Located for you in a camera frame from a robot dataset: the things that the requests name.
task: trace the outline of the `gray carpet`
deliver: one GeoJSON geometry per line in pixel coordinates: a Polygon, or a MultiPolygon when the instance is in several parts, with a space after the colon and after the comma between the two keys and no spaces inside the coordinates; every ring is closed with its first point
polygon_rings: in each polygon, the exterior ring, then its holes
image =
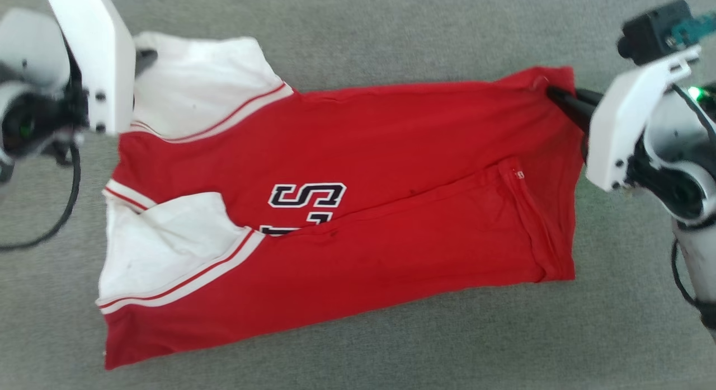
{"type": "MultiPolygon", "coordinates": [[[[114,0],[133,32],[255,36],[300,90],[494,79],[534,64],[571,64],[580,86],[604,89],[630,67],[614,47],[621,22],[667,1],[114,0]]],[[[0,0],[0,12],[18,5],[44,7],[0,0]]],[[[716,79],[716,40],[695,79],[716,79]]],[[[2,390],[716,388],[716,346],[672,282],[666,213],[648,194],[586,181],[575,282],[450,293],[104,372],[93,301],[115,144],[82,148],[82,195],[56,239],[0,255],[2,390]]],[[[18,170],[2,242],[51,225],[69,181],[47,160],[18,170]]]]}

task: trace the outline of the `gray fabric surface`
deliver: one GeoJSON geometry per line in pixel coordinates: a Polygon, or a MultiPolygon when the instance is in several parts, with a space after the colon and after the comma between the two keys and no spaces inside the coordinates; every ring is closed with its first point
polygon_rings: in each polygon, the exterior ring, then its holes
{"type": "MultiPolygon", "coordinates": [[[[696,12],[716,0],[688,0],[696,12]]],[[[251,35],[300,90],[494,79],[575,67],[604,89],[630,67],[621,22],[667,0],[114,0],[133,32],[251,35]]],[[[45,8],[36,0],[0,0],[45,8]]],[[[716,40],[697,81],[716,79],[716,40]]],[[[582,181],[571,283],[450,293],[383,311],[104,372],[94,306],[105,246],[100,195],[116,141],[82,148],[82,194],[59,236],[0,255],[0,389],[716,388],[716,346],[670,275],[669,220],[648,194],[582,181]]],[[[70,171],[20,168],[2,242],[61,211],[70,171]]]]}

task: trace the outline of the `red stripe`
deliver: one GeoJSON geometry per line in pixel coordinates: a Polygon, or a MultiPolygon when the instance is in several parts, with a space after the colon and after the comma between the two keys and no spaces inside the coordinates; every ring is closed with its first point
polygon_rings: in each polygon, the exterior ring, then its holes
{"type": "MultiPolygon", "coordinates": [[[[236,113],[240,112],[241,109],[243,109],[244,107],[246,107],[248,104],[250,104],[250,103],[253,102],[254,100],[258,100],[258,99],[261,99],[262,97],[266,97],[266,96],[269,96],[269,95],[274,94],[274,93],[276,93],[276,92],[279,92],[279,90],[284,89],[285,86],[286,86],[286,82],[283,82],[283,83],[281,84],[281,86],[277,87],[276,89],[274,89],[274,90],[272,90],[272,91],[270,91],[270,92],[266,92],[266,93],[264,93],[264,94],[255,96],[255,97],[253,97],[252,99],[247,100],[246,102],[243,103],[243,105],[241,105],[241,106],[238,107],[237,109],[233,110],[233,112],[231,112],[228,116],[226,116],[222,121],[218,122],[218,123],[215,124],[215,125],[212,125],[212,127],[206,128],[205,130],[202,130],[202,131],[200,131],[200,132],[198,132],[198,133],[194,133],[194,134],[192,134],[192,135],[187,135],[186,137],[182,137],[182,138],[169,138],[169,139],[165,139],[165,141],[173,142],[173,141],[179,141],[179,140],[188,140],[188,139],[190,139],[190,138],[196,137],[197,135],[202,135],[202,134],[208,133],[208,132],[210,132],[211,130],[213,130],[213,129],[217,128],[217,127],[220,127],[220,125],[222,125],[223,123],[226,123],[228,120],[230,120],[230,118],[234,117],[236,113]]],[[[159,137],[162,136],[161,134],[159,134],[158,132],[156,132],[156,130],[154,130],[153,128],[149,127],[149,125],[147,125],[147,124],[144,123],[144,122],[141,122],[140,120],[135,120],[135,121],[133,121],[132,123],[130,123],[130,125],[133,125],[133,126],[135,126],[135,127],[145,128],[146,130],[150,130],[151,132],[153,132],[154,135],[158,135],[159,137]]]]}
{"type": "Polygon", "coordinates": [[[123,201],[127,201],[130,204],[134,204],[135,206],[138,206],[140,209],[143,209],[145,211],[147,211],[147,209],[148,209],[146,206],[139,204],[138,202],[132,200],[131,198],[122,196],[122,194],[117,193],[117,191],[113,191],[112,189],[108,189],[107,187],[105,187],[105,190],[107,190],[108,193],[112,194],[112,196],[115,196],[118,199],[122,199],[123,201]]]}
{"type": "Polygon", "coordinates": [[[173,287],[173,288],[169,288],[168,290],[164,291],[163,293],[161,293],[161,294],[159,294],[159,295],[154,295],[154,296],[150,296],[150,297],[146,297],[146,298],[139,298],[139,297],[134,297],[134,296],[128,296],[127,298],[120,298],[120,299],[117,299],[117,300],[113,300],[112,302],[107,303],[107,304],[105,304],[105,305],[100,305],[100,309],[102,309],[102,308],[107,308],[107,307],[109,307],[109,306],[112,306],[112,305],[114,305],[115,303],[117,303],[117,302],[119,302],[119,301],[121,301],[121,300],[128,300],[128,299],[135,299],[135,300],[154,300],[154,299],[157,299],[157,298],[161,298],[162,296],[166,296],[166,295],[168,295],[169,293],[172,293],[172,292],[178,290],[179,288],[181,288],[181,287],[187,285],[188,283],[190,283],[190,282],[196,280],[196,279],[199,278],[200,276],[202,276],[202,275],[204,275],[205,273],[207,273],[207,271],[210,271],[210,270],[212,270],[212,269],[218,267],[219,265],[222,265],[222,264],[228,262],[229,260],[233,259],[233,258],[235,257],[235,255],[238,254],[239,250],[241,250],[241,248],[243,247],[243,245],[246,244],[246,241],[248,240],[249,237],[251,237],[251,235],[253,235],[254,232],[255,232],[255,231],[249,232],[249,234],[246,235],[246,237],[241,241],[241,244],[239,244],[238,247],[236,247],[236,249],[233,251],[233,253],[231,253],[231,255],[230,255],[229,257],[227,257],[226,260],[222,260],[221,262],[218,262],[218,263],[216,263],[215,265],[210,265],[209,267],[207,267],[207,268],[205,268],[204,270],[200,271],[199,273],[197,273],[196,275],[192,276],[192,277],[189,278],[188,280],[182,282],[181,284],[178,284],[178,285],[176,285],[176,286],[173,287]]]}

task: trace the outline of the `red and white shirt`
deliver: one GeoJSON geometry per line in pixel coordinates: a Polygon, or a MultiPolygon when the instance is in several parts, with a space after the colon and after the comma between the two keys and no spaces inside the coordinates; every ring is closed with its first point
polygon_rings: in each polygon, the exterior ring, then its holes
{"type": "Polygon", "coordinates": [[[445,291],[574,277],[581,132],[497,82],[296,92],[255,40],[145,33],[104,191],[106,367],[445,291]]]}

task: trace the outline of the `white stripe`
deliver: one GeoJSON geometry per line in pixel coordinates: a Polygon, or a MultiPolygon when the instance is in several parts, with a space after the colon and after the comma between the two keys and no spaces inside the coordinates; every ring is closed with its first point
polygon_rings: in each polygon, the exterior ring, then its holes
{"type": "MultiPolygon", "coordinates": [[[[204,287],[204,285],[207,285],[211,283],[213,280],[219,278],[220,276],[224,275],[225,273],[228,273],[229,271],[233,270],[234,268],[238,267],[241,263],[243,263],[244,260],[248,258],[251,253],[253,253],[253,250],[258,247],[258,245],[261,243],[265,235],[259,233],[259,232],[253,232],[251,234],[251,237],[246,240],[246,243],[244,243],[243,247],[236,253],[236,255],[233,256],[231,260],[228,262],[225,262],[221,265],[217,265],[211,270],[207,271],[203,275],[200,275],[195,280],[191,281],[187,285],[182,286],[181,288],[178,288],[177,290],[171,291],[165,296],[162,296],[161,298],[156,298],[152,300],[143,300],[143,299],[125,299],[120,300],[117,303],[112,304],[111,306],[107,306],[106,308],[102,308],[102,304],[111,303],[112,300],[97,300],[97,305],[100,306],[100,311],[102,314],[110,314],[114,313],[121,308],[123,308],[126,305],[139,305],[139,306],[146,306],[148,308],[156,308],[157,306],[163,306],[168,305],[169,303],[172,303],[174,301],[177,301],[184,296],[189,295],[190,293],[196,291],[199,288],[204,287]]],[[[230,252],[227,254],[226,257],[230,257],[233,252],[230,252]]],[[[226,257],[222,257],[220,260],[215,260],[214,264],[217,264],[223,260],[226,259],[226,257]]],[[[159,293],[162,293],[164,291],[157,291],[154,295],[152,294],[144,294],[142,295],[143,298],[150,298],[151,296],[156,296],[159,293]]]]}
{"type": "Polygon", "coordinates": [[[129,187],[125,186],[124,184],[121,184],[115,179],[110,179],[106,187],[120,196],[125,196],[132,201],[136,201],[137,204],[140,204],[147,209],[150,209],[157,204],[144,194],[141,194],[135,189],[130,189],[129,187]]]}
{"type": "Polygon", "coordinates": [[[276,102],[277,100],[284,99],[284,97],[289,97],[294,94],[293,88],[288,86],[288,84],[285,84],[284,87],[277,90],[276,92],[266,95],[264,97],[259,97],[259,99],[250,100],[248,102],[248,105],[246,105],[243,109],[236,112],[235,115],[231,116],[230,119],[226,120],[224,123],[217,125],[217,127],[212,128],[212,130],[208,130],[205,133],[194,135],[189,138],[172,138],[167,136],[161,136],[157,133],[153,132],[152,130],[149,130],[148,128],[144,128],[141,125],[133,124],[132,127],[130,127],[130,131],[140,131],[144,133],[150,133],[151,135],[158,136],[159,138],[162,138],[165,141],[171,142],[171,143],[189,143],[192,141],[202,140],[204,138],[211,137],[213,135],[218,135],[220,133],[225,132],[229,128],[234,127],[238,123],[241,122],[241,120],[249,117],[257,110],[260,110],[262,107],[266,105],[273,104],[273,102],[276,102]]]}
{"type": "Polygon", "coordinates": [[[136,212],[137,214],[143,213],[145,210],[141,209],[140,207],[136,206],[135,204],[132,204],[128,202],[125,199],[121,199],[120,197],[115,196],[115,194],[110,193],[107,189],[102,190],[102,195],[105,196],[105,199],[109,201],[118,201],[122,203],[122,205],[129,207],[132,209],[132,211],[136,212]]]}

